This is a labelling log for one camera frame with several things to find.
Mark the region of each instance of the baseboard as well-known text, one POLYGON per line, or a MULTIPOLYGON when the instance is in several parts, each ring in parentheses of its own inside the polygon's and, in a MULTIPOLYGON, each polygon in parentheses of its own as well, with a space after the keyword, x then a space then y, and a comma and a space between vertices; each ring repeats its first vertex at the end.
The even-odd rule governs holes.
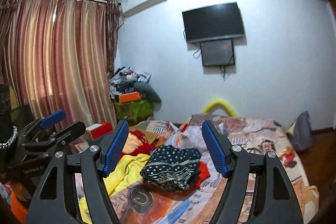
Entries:
POLYGON ((318 129, 318 130, 312 130, 311 134, 318 135, 318 134, 327 133, 327 132, 336 132, 336 131, 332 127, 328 127, 328 128, 318 129))

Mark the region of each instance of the yellow foam tube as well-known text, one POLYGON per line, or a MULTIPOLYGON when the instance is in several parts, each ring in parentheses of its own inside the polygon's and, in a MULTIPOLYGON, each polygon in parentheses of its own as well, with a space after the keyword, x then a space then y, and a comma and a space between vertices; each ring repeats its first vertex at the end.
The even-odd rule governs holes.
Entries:
POLYGON ((231 117, 238 117, 233 107, 223 99, 213 99, 203 110, 203 113, 211 112, 215 107, 221 107, 231 117))

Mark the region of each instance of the gray bag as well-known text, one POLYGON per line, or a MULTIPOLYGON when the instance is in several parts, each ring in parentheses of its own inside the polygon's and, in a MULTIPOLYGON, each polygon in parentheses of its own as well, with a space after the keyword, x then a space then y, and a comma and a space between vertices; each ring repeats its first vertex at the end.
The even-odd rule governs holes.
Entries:
POLYGON ((307 111, 302 112, 296 119, 291 143, 296 151, 304 151, 311 147, 311 124, 307 111))

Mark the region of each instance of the blue textured pad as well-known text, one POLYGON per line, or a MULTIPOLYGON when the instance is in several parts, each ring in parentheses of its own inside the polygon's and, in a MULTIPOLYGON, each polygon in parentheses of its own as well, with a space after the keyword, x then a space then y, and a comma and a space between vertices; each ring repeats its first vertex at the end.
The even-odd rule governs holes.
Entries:
POLYGON ((103 172, 108 176, 113 172, 119 161, 121 152, 123 151, 125 142, 128 137, 128 123, 124 122, 120 130, 117 132, 117 136, 114 138, 109 151, 106 153, 105 157, 105 167, 103 172))
POLYGON ((44 118, 41 122, 40 122, 40 128, 48 128, 53 126, 54 124, 57 124, 58 122, 62 121, 65 119, 66 117, 66 113, 64 110, 60 110, 54 114, 51 114, 49 117, 44 118))
POLYGON ((216 171, 218 173, 221 173, 222 176, 225 176, 228 173, 225 161, 225 154, 221 149, 219 143, 217 142, 214 133, 211 131, 207 122, 203 122, 202 124, 202 136, 205 141, 205 144, 207 145, 216 171))

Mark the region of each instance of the bed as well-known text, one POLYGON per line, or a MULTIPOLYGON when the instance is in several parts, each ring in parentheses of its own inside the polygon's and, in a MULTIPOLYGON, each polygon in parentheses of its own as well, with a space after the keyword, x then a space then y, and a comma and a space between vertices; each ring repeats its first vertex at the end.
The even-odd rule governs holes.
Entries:
MULTIPOLYGON (((201 183, 200 189, 189 194, 148 188, 142 180, 131 184, 110 197, 122 224, 209 223, 225 188, 226 179, 216 172, 204 143, 201 126, 205 120, 211 120, 219 133, 226 135, 233 145, 241 145, 248 152, 264 155, 268 151, 274 151, 292 182, 304 223, 309 222, 318 210, 319 194, 315 186, 309 185, 300 158, 280 124, 271 119, 200 114, 193 115, 180 128, 166 121, 145 121, 132 128, 154 134, 152 144, 157 147, 172 144, 180 149, 198 148, 202 153, 201 161, 206 163, 210 177, 201 183)), ((254 181, 254 175, 250 174, 238 223, 247 221, 254 181)))

